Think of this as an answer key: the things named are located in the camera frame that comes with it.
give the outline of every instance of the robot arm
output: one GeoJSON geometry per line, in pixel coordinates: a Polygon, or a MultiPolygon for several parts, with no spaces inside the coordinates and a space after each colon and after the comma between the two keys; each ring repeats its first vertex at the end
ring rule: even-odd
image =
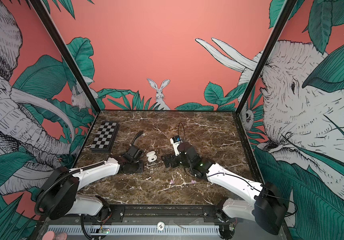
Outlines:
{"type": "Polygon", "coordinates": [[[261,228],[277,235],[288,208],[279,190],[270,182],[262,184],[243,178],[223,168],[213,160],[201,158],[195,148],[188,142],[173,141],[174,150],[179,154],[169,154],[164,157],[166,167],[182,165],[189,169],[192,175],[207,179],[237,194],[244,200],[227,199],[220,202],[218,217],[227,221],[230,218],[254,220],[261,228]]]}

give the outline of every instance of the marble tabletop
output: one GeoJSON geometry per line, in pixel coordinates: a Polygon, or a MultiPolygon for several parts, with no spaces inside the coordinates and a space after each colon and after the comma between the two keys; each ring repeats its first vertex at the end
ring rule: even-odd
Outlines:
{"type": "Polygon", "coordinates": [[[253,179],[245,159],[232,113],[178,111],[102,111],[89,135],[75,167],[90,165],[109,156],[90,150],[93,138],[103,121],[121,124],[112,153],[127,150],[136,133],[144,131],[135,145],[145,153],[156,151],[157,160],[144,160],[140,174],[117,174],[105,177],[79,191],[100,195],[110,204],[217,204],[221,198],[240,199],[227,189],[187,175],[182,166],[165,168],[161,156],[173,153],[169,139],[177,135],[177,125],[184,123],[185,137],[201,157],[209,157],[226,169],[253,179]]]}

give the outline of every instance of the pink wall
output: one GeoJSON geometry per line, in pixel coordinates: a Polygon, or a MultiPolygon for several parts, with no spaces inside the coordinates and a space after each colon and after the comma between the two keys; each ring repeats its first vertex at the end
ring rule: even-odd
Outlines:
{"type": "MultiPolygon", "coordinates": [[[[95,82],[90,87],[139,90],[145,99],[153,98],[152,104],[155,90],[146,78],[159,87],[170,79],[163,93],[171,109],[187,102],[211,105],[203,95],[210,81],[222,86],[224,94],[237,86],[240,73],[217,62],[195,38],[213,45],[211,37],[220,39],[252,59],[263,50],[272,30],[268,29],[269,1],[94,3],[74,1],[74,19],[60,4],[61,12],[49,1],[50,15],[66,43],[75,37],[91,40],[95,82]]],[[[103,101],[106,109],[117,109],[103,101]]]]}

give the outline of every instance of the pink bottle cap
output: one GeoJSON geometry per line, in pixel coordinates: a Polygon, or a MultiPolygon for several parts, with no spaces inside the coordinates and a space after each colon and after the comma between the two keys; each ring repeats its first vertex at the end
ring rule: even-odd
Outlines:
{"type": "Polygon", "coordinates": [[[49,231],[44,234],[44,236],[42,237],[42,240],[53,240],[54,237],[55,237],[54,231],[49,231]]]}

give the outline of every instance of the chessboard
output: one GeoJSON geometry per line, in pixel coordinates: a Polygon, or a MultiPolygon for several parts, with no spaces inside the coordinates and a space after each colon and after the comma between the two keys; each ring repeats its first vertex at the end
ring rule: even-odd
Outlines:
{"type": "Polygon", "coordinates": [[[119,127],[118,122],[102,122],[93,139],[91,151],[111,152],[119,127]]]}

